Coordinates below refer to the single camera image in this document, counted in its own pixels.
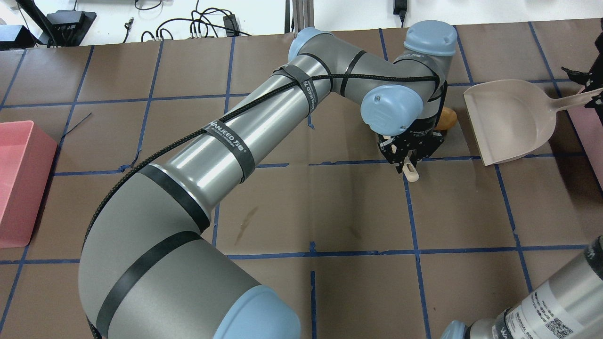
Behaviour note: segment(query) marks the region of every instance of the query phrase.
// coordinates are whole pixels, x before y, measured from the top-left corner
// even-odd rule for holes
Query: electrical cable
[[[234,29],[227,28],[227,27],[220,26],[220,25],[214,25],[214,24],[210,24],[210,23],[207,23],[207,22],[205,22],[205,21],[203,21],[203,20],[201,20],[201,19],[188,19],[188,18],[185,18],[185,17],[175,17],[175,18],[173,18],[173,19],[166,20],[166,21],[162,22],[162,23],[161,23],[161,24],[160,24],[160,25],[157,27],[157,29],[155,30],[155,35],[156,35],[156,36],[158,36],[158,35],[159,35],[159,30],[161,29],[161,27],[162,27],[163,25],[165,25],[165,24],[169,23],[169,22],[172,22],[172,21],[191,21],[191,22],[199,22],[199,21],[200,21],[200,22],[202,22],[202,23],[204,23],[204,24],[206,24],[206,25],[208,25],[208,26],[211,26],[211,27],[215,27],[215,28],[222,28],[222,29],[224,29],[224,30],[229,30],[229,31],[232,31],[232,32],[235,32],[235,33],[239,33],[239,34],[246,35],[246,36],[250,36],[250,35],[251,35],[251,34],[248,34],[248,33],[242,32],[242,31],[239,31],[239,30],[234,30]]]
[[[160,30],[159,30],[159,37],[161,37],[161,39],[162,39],[162,40],[165,40],[165,39],[163,38],[163,34],[161,33],[162,31],[166,31],[166,32],[168,32],[169,37],[170,37],[172,40],[174,40],[174,36],[173,36],[173,35],[172,35],[172,33],[171,33],[170,31],[168,31],[166,28],[162,28],[162,29],[160,29]]]
[[[154,10],[155,8],[161,6],[163,4],[163,0],[159,0],[159,3],[153,7],[149,7],[149,8],[140,8],[138,7],[136,4],[138,3],[138,1],[140,0],[134,0],[134,7],[139,10],[139,11],[148,11],[148,10]]]
[[[391,81],[391,82],[420,82],[420,81],[433,81],[434,83],[438,83],[438,81],[440,80],[438,77],[436,76],[428,76],[428,77],[384,77],[381,75],[371,75],[371,74],[327,74],[327,75],[315,75],[313,77],[310,77],[312,80],[326,80],[326,79],[335,79],[335,78],[357,78],[357,79],[369,79],[369,80],[379,80],[379,81]],[[271,90],[270,92],[250,101],[249,103],[239,107],[238,109],[228,113],[227,115],[223,116],[222,118],[220,118],[219,120],[223,123],[226,123],[229,120],[234,119],[235,117],[245,113],[246,111],[248,111],[249,109],[261,104],[262,102],[270,99],[271,97],[282,93],[290,88],[296,87],[298,86],[297,82],[292,81],[288,84],[284,84],[283,86],[280,86],[276,89]],[[94,222],[96,221],[96,219],[98,218],[98,216],[100,215],[100,213],[103,211],[104,207],[107,205],[107,203],[109,202],[109,200],[115,195],[115,193],[126,183],[126,181],[133,177],[136,173],[138,173],[143,167],[147,166],[148,164],[150,164],[153,160],[157,159],[158,157],[166,154],[167,152],[175,149],[176,147],[190,141],[193,140],[194,138],[201,136],[203,134],[206,134],[207,131],[203,128],[194,131],[193,133],[167,145],[166,147],[163,147],[161,150],[153,153],[153,155],[151,155],[150,157],[146,158],[145,160],[143,160],[141,163],[139,163],[138,165],[136,165],[134,168],[132,168],[132,170],[130,172],[128,172],[126,175],[124,175],[121,179],[119,179],[119,181],[117,182],[117,184],[115,184],[115,186],[109,191],[109,193],[107,193],[107,195],[103,198],[103,200],[101,201],[101,203],[99,204],[99,206],[97,207],[96,211],[94,212],[94,214],[92,215],[92,220],[90,221],[90,224],[88,224],[88,228],[86,229],[86,234],[84,236],[84,243],[82,244],[82,251],[84,250],[84,244],[86,243],[86,240],[88,239],[88,235],[90,234],[90,230],[92,229],[92,226],[94,225]],[[89,325],[90,325],[90,331],[92,332],[92,335],[96,338],[96,334],[98,333],[98,330],[94,327],[93,324],[90,323],[89,321]]]
[[[122,41],[121,43],[125,43],[126,40],[128,40],[128,36],[130,35],[130,30],[132,29],[132,24],[134,23],[134,18],[131,17],[130,20],[128,20],[128,22],[126,22],[124,24],[125,27],[125,38],[124,41]]]
[[[154,36],[154,35],[153,35],[151,32],[149,32],[149,31],[144,31],[144,32],[142,32],[142,35],[140,36],[140,42],[143,42],[143,41],[144,41],[144,38],[145,38],[145,34],[146,34],[146,33],[148,33],[148,34],[151,36],[151,39],[153,39],[153,41],[155,41],[155,36]]]
[[[200,35],[200,34],[201,34],[201,23],[205,24],[205,29],[206,29],[206,30],[208,30],[208,29],[209,29],[209,28],[208,28],[208,25],[213,25],[213,24],[212,24],[212,22],[209,20],[209,18],[208,18],[207,16],[205,16],[205,14],[204,14],[204,13],[205,13],[205,11],[203,11],[203,13],[199,13],[199,11],[197,11],[197,10],[192,11],[192,12],[191,12],[191,18],[192,18],[193,20],[195,20],[195,13],[199,14],[199,16],[200,16],[200,17],[199,17],[199,19],[198,19],[198,20],[199,20],[199,35]],[[212,30],[213,30],[214,35],[215,35],[216,37],[218,37],[218,32],[216,31],[215,27],[213,27],[213,26],[212,26]]]

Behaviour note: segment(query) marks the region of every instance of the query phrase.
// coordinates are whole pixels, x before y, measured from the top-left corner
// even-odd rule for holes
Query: label sticker
[[[509,312],[506,323],[513,339],[571,339],[584,328],[559,304],[548,281]]]

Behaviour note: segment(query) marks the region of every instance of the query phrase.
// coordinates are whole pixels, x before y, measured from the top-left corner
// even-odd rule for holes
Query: dustpan
[[[515,160],[542,146],[555,131],[558,111],[585,105],[599,93],[601,89],[552,99],[523,80],[467,89],[467,111],[484,165]]]

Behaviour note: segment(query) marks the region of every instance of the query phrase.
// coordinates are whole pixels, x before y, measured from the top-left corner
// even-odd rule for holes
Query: pink bin
[[[33,121],[0,124],[0,249],[29,243],[56,149]]]

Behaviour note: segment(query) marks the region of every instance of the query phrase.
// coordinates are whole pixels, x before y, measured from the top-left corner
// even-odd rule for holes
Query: black strap
[[[502,313],[499,314],[498,317],[496,317],[496,321],[494,322],[494,326],[492,327],[492,334],[494,334],[495,338],[504,339],[511,337],[511,332],[509,332],[509,328],[507,327],[507,321],[505,320],[507,317],[507,313],[509,313],[510,310],[511,308],[507,308],[506,310],[502,311]]]
[[[307,55],[308,57],[318,61],[318,63],[324,68],[325,71],[327,71],[327,74],[331,75],[331,70],[329,69],[329,67],[327,66],[327,64],[323,61],[323,59],[315,56],[312,53],[300,53],[299,55]],[[329,78],[329,81],[331,82],[331,92],[333,92],[333,78]]]
[[[274,71],[273,74],[284,75],[297,82],[308,100],[308,115],[316,109],[316,106],[318,105],[318,94],[316,93],[316,87],[314,87],[314,81],[312,80],[312,77],[305,73],[301,68],[287,64],[281,66]]]
[[[347,65],[346,74],[352,73],[352,70],[354,70],[354,67],[358,63],[358,60],[360,60],[360,58],[366,53],[367,53],[366,51],[360,51],[354,56],[354,58],[352,59],[350,64]],[[341,90],[339,92],[342,97],[344,97],[346,95],[347,80],[348,80],[348,78],[343,78],[343,80],[341,80],[341,86],[340,86]]]
[[[169,175],[152,165],[144,166],[138,173],[151,179],[171,195],[172,198],[185,209],[186,213],[191,216],[193,221],[195,221],[195,224],[197,224],[201,233],[209,227],[209,218],[205,214],[205,211],[199,206],[195,199],[193,199],[191,195]]]
[[[410,54],[400,55],[394,61],[394,65],[402,60],[412,60],[418,63],[423,64],[423,66],[429,68],[429,70],[438,77],[438,81],[435,84],[434,94],[440,88],[440,85],[443,84],[443,81],[446,80],[446,74],[444,71],[438,66],[438,64],[433,60],[430,56],[418,52],[413,52]]]
[[[96,317],[96,328],[104,336],[109,333],[111,320],[126,295],[136,285],[138,280],[145,275],[156,263],[163,259],[180,246],[191,241],[200,240],[201,236],[193,231],[184,231],[169,236],[149,249],[145,254],[138,258],[134,264],[122,274],[114,284],[111,291],[107,294],[98,316]]]
[[[590,268],[595,271],[597,276],[603,280],[603,249],[601,248],[602,236],[595,239],[590,246],[584,250],[584,257],[586,262],[589,263]]]
[[[212,121],[209,125],[203,127],[208,134],[219,140],[235,156],[241,166],[244,182],[256,169],[256,161],[247,144],[238,134],[220,120]]]

